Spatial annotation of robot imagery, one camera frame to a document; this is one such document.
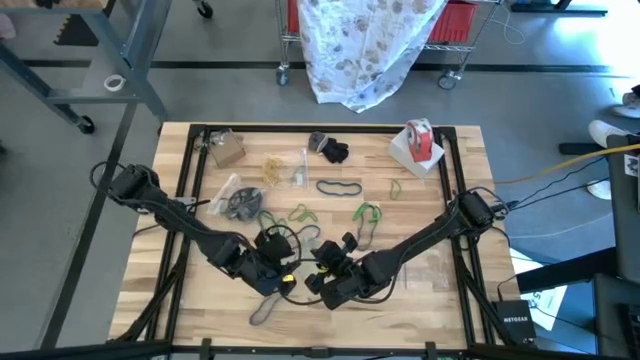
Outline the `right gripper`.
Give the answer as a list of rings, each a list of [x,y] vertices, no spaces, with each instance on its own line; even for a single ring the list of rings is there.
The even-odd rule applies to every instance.
[[[323,267],[338,267],[345,258],[344,253],[351,253],[358,247],[358,240],[351,232],[346,232],[341,240],[343,248],[333,241],[325,241],[317,249],[317,261]],[[359,263],[353,263],[322,285],[320,298],[329,310],[348,301],[373,304],[373,296],[384,288],[385,281],[378,283]]]

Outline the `bag of black bands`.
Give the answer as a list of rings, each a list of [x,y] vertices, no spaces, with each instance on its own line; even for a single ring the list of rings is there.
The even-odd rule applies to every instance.
[[[243,210],[238,218],[240,221],[250,221],[257,217],[262,208],[263,192],[256,187],[244,187],[234,192],[232,197],[241,197],[244,201]]]

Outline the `black rubber band loop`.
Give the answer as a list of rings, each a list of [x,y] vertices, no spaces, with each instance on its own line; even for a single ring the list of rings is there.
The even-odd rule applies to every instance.
[[[335,197],[355,197],[363,191],[360,183],[330,180],[318,180],[316,189],[324,195]]]

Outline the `black and gray glove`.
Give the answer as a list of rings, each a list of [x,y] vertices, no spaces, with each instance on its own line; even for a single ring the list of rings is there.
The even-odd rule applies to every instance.
[[[348,144],[338,142],[319,131],[310,134],[308,148],[315,153],[323,154],[330,163],[342,163],[349,156]]]

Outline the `white cardboard box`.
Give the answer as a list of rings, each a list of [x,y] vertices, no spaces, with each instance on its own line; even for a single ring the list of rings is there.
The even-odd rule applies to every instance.
[[[436,167],[437,162],[445,154],[445,151],[439,145],[434,144],[432,158],[428,161],[416,163],[409,151],[408,129],[405,128],[390,142],[388,154],[415,177],[424,179]]]

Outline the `red tape dispenser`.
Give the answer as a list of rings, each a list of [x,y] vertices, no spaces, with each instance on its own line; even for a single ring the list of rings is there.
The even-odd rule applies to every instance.
[[[409,120],[406,123],[409,152],[415,162],[430,161],[433,147],[433,131],[425,119]]]

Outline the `white floral cloth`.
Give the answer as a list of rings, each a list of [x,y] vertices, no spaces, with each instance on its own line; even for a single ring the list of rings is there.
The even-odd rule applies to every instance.
[[[355,113],[403,84],[447,0],[297,0],[311,89]]]

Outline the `white printed paper sheet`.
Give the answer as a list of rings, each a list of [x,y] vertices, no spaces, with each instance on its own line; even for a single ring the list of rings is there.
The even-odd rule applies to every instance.
[[[511,248],[510,256],[516,274],[538,269],[544,266],[530,257]],[[528,302],[533,322],[547,331],[554,327],[567,286],[558,286],[543,291],[525,293],[520,291],[521,299]]]

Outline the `black desk leg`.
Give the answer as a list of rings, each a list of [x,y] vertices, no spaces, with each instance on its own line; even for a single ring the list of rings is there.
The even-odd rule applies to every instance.
[[[516,275],[521,294],[588,282],[597,274],[618,274],[617,250],[610,247],[581,257],[546,265]]]

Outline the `blue desk foot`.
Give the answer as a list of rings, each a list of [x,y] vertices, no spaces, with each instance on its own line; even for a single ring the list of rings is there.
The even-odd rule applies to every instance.
[[[580,156],[600,150],[604,150],[604,147],[597,143],[560,143],[558,145],[559,153],[567,156]]]

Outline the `black computer tower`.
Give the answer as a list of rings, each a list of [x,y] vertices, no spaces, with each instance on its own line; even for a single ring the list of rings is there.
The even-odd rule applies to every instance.
[[[640,170],[635,150],[609,156],[615,246],[604,272],[640,284]]]

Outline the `black serrated foam pad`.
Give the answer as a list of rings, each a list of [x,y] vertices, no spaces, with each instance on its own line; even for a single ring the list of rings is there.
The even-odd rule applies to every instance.
[[[80,15],[69,15],[54,40],[58,46],[95,47],[99,40]]]

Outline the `dark desk foot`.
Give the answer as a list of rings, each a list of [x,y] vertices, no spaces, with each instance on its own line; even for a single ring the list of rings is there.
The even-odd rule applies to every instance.
[[[599,0],[509,0],[507,9],[522,21],[544,25],[568,26],[605,19],[609,7]]]

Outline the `black aluminium table frame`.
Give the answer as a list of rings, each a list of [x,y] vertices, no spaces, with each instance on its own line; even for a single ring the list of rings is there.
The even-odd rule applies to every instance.
[[[305,148],[313,126],[234,125],[246,156],[221,169],[207,143],[218,130],[216,123],[165,125],[153,168],[167,195],[189,195],[199,201],[191,213],[207,227],[238,232],[253,242],[260,230],[257,222],[209,215],[209,203],[233,173],[248,185],[262,185],[265,154]],[[495,221],[478,237],[441,241],[448,244],[453,267],[447,292],[426,287],[404,290],[399,273],[387,301],[373,305],[349,301],[329,310],[308,290],[306,277],[318,271],[311,251],[327,240],[342,245],[346,232],[357,237],[359,219],[352,217],[363,202],[377,205],[382,218],[371,247],[350,253],[355,260],[391,248],[430,225],[459,193],[477,188],[487,204],[495,205],[494,180],[477,126],[438,128],[436,141],[445,154],[424,179],[388,155],[388,146],[399,133],[396,126],[328,125],[325,132],[349,145],[348,158],[332,164],[309,155],[307,188],[270,187],[264,196],[264,206],[276,217],[287,218],[298,204],[306,205],[321,228],[318,239],[300,240],[299,224],[287,221],[282,235],[294,249],[287,260],[300,263],[293,272],[297,285],[265,323],[251,326],[248,320],[270,295],[228,277],[210,265],[183,233],[157,228],[152,216],[144,216],[140,219],[144,232],[133,240],[112,319],[112,343],[147,346],[155,355],[196,353],[202,359],[215,354],[532,358],[534,349],[510,337],[493,305],[499,297],[519,299],[509,246],[497,233]],[[402,186],[397,200],[389,198],[392,179]],[[318,180],[357,182],[363,191],[355,197],[327,196],[316,189]]]

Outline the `black Netgear network switch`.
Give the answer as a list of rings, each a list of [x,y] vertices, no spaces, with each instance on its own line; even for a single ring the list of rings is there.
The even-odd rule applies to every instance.
[[[497,315],[517,344],[531,343],[536,337],[534,323],[526,300],[504,300],[494,303]]]

